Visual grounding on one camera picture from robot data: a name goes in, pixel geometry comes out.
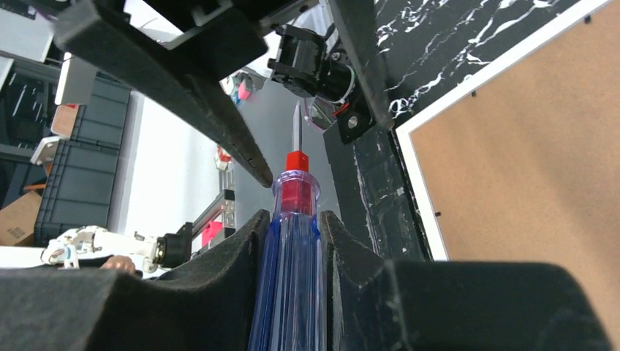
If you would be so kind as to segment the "blue red screwdriver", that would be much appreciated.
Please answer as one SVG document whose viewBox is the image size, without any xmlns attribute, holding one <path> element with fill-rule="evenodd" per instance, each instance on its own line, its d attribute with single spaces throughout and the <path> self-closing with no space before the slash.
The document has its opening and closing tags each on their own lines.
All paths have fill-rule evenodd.
<svg viewBox="0 0 620 351">
<path fill-rule="evenodd" d="M 293 113 L 292 151 L 274 181 L 273 216 L 265 235 L 248 350 L 325 350 L 326 305 L 320 185 L 302 150 L 300 106 Z"/>
</svg>

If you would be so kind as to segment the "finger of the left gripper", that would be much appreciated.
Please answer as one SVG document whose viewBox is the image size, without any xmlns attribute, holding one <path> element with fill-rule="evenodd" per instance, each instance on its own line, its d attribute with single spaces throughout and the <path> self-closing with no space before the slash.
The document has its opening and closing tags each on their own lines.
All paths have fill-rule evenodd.
<svg viewBox="0 0 620 351">
<path fill-rule="evenodd" d="M 174 113 L 222 146 L 263 187 L 273 174 L 219 81 L 95 1 L 80 1 L 53 24 L 54 42 Z"/>
<path fill-rule="evenodd" d="M 328 6 L 375 121 L 384 129 L 392 129 L 385 62 L 377 50 L 374 2 L 332 0 Z"/>
</svg>

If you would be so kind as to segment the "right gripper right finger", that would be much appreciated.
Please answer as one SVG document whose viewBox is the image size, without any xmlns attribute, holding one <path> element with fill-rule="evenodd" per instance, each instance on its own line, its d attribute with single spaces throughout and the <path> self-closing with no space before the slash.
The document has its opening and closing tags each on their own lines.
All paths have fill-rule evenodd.
<svg viewBox="0 0 620 351">
<path fill-rule="evenodd" d="M 329 350 L 609 350 L 581 286 L 548 263 L 384 260 L 332 211 Z"/>
</svg>

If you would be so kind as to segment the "white picture frame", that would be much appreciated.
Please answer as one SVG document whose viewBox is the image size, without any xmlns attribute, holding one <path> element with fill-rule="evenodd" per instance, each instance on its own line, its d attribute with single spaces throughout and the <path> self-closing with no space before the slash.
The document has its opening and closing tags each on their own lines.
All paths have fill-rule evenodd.
<svg viewBox="0 0 620 351">
<path fill-rule="evenodd" d="M 540 261 L 619 338 L 619 3 L 406 7 L 418 113 L 398 129 L 431 257 Z"/>
</svg>

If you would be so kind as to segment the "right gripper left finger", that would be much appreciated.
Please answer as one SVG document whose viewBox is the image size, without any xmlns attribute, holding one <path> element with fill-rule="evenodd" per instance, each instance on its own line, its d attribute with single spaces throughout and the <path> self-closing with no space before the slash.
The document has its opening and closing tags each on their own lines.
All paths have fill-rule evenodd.
<svg viewBox="0 0 620 351">
<path fill-rule="evenodd" d="M 154 280 L 98 268 L 1 271 L 3 350 L 244 350 L 270 215 Z"/>
</svg>

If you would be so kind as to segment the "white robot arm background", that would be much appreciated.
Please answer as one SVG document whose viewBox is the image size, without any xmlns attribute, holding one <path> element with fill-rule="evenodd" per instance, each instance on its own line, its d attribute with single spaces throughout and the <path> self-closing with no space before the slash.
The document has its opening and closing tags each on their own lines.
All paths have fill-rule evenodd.
<svg viewBox="0 0 620 351">
<path fill-rule="evenodd" d="M 79 1 L 53 22 L 58 47 L 76 53 L 229 148 L 263 186 L 273 176 L 249 128 L 218 85 L 230 54 L 200 63 L 193 50 L 224 44 L 238 20 L 243 59 L 261 31 L 296 1 L 211 5 L 197 25 L 189 1 L 156 8 L 184 30 L 166 48 L 102 1 Z M 155 280 L 84 268 L 102 253 L 156 262 L 163 238 L 100 227 L 70 230 L 41 260 L 64 269 L 1 271 L 3 350 L 609 350 L 580 285 L 547 263 L 384 260 L 332 211 L 312 214 L 307 239 L 276 233 L 258 211 L 215 249 Z"/>
</svg>

